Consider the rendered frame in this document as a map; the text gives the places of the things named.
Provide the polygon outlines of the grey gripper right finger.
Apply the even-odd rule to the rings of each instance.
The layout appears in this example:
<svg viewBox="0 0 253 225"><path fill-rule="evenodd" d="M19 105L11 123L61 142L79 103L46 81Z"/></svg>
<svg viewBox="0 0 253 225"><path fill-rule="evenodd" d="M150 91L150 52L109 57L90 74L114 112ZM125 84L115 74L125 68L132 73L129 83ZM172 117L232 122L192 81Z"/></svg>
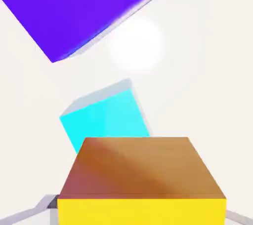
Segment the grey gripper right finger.
<svg viewBox="0 0 253 225"><path fill-rule="evenodd" d="M226 210L226 218L242 225L253 225L253 219L229 210Z"/></svg>

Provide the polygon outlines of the small yellow cube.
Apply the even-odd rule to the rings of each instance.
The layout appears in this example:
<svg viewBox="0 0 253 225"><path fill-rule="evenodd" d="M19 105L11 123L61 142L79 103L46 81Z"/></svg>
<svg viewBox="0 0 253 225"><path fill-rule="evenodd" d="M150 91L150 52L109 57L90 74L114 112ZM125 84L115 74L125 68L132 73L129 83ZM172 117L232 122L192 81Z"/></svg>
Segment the small yellow cube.
<svg viewBox="0 0 253 225"><path fill-rule="evenodd" d="M186 137L86 138L59 225L224 225L226 197Z"/></svg>

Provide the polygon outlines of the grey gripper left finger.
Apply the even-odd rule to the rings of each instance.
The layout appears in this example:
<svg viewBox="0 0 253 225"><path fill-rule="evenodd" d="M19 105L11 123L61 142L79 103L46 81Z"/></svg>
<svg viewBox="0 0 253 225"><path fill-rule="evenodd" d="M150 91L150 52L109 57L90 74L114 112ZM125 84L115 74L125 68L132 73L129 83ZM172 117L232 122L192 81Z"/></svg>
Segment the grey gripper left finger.
<svg viewBox="0 0 253 225"><path fill-rule="evenodd" d="M27 209L25 211L18 212L6 218L0 219L0 225L13 225L46 210L50 210L50 225L59 225L57 204L58 197L58 194L47 194L38 202L34 208Z"/></svg>

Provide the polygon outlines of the small cyan cube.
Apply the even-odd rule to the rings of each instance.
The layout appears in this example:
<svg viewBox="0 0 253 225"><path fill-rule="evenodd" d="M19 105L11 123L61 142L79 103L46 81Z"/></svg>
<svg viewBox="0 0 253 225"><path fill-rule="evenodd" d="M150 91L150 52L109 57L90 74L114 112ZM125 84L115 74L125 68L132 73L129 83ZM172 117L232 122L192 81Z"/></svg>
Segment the small cyan cube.
<svg viewBox="0 0 253 225"><path fill-rule="evenodd" d="M151 136L129 78L79 97L59 119L75 152L87 137Z"/></svg>

